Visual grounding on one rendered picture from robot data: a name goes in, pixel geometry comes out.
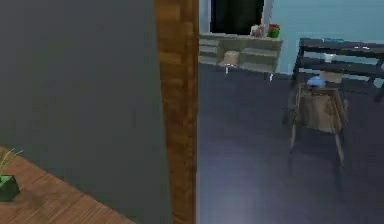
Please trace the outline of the beige television stand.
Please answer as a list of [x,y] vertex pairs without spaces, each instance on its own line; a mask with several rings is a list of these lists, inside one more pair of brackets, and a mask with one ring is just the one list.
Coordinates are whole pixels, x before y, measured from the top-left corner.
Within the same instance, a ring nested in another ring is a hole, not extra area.
[[273,75],[283,41],[279,38],[252,37],[225,33],[201,33],[198,61]]

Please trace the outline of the black television set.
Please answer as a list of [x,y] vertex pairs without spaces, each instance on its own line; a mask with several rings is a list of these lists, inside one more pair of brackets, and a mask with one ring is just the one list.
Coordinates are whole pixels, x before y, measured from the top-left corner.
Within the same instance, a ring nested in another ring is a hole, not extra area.
[[210,31],[249,35],[262,19],[264,0],[211,0]]

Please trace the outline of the tan wooden chair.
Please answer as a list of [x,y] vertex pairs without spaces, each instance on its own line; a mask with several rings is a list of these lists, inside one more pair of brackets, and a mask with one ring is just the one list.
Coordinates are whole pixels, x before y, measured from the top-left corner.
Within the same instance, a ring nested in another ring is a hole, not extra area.
[[293,152],[299,127],[328,133],[335,138],[338,163],[343,166],[346,104],[338,88],[327,85],[314,87],[306,82],[300,81],[295,86],[294,101],[289,110],[292,114],[290,152]]

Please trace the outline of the blue cloth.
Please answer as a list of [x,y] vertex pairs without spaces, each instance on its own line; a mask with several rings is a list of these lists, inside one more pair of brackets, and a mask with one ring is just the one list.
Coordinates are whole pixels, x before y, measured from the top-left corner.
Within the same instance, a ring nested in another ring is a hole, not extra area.
[[326,85],[325,80],[320,76],[313,76],[307,82],[307,85],[314,87],[324,87]]

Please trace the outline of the dark wooden table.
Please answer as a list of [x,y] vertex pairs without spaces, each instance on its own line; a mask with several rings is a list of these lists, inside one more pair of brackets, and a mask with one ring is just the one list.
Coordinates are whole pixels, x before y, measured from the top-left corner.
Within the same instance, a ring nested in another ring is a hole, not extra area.
[[[306,57],[306,52],[371,58],[376,59],[377,62],[375,64],[366,64],[334,59],[326,60],[325,58]],[[377,79],[384,80],[384,44],[329,38],[301,38],[291,76],[291,87],[295,87],[303,76],[303,73],[299,72],[300,69],[365,76],[368,78],[367,85],[374,87],[374,82]]]

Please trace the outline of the pink white small figure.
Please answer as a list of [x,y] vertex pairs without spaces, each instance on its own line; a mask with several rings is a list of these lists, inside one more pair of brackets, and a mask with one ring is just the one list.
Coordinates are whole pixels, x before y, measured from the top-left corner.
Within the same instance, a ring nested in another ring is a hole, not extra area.
[[260,24],[260,25],[253,25],[251,27],[250,35],[253,37],[263,37],[264,36],[264,30],[265,30],[265,25]]

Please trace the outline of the green house plant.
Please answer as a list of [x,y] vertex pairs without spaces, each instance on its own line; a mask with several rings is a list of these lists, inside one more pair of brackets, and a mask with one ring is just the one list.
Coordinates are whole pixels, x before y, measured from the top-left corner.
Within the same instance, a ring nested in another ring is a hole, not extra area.
[[5,168],[14,160],[22,150],[16,152],[15,148],[0,150],[0,202],[11,202],[20,193],[16,177],[5,174]]

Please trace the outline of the brown wooden door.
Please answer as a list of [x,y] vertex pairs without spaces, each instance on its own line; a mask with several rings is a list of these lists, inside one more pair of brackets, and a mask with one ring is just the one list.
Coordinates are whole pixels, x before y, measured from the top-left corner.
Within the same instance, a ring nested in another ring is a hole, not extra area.
[[172,224],[197,224],[199,0],[154,6]]

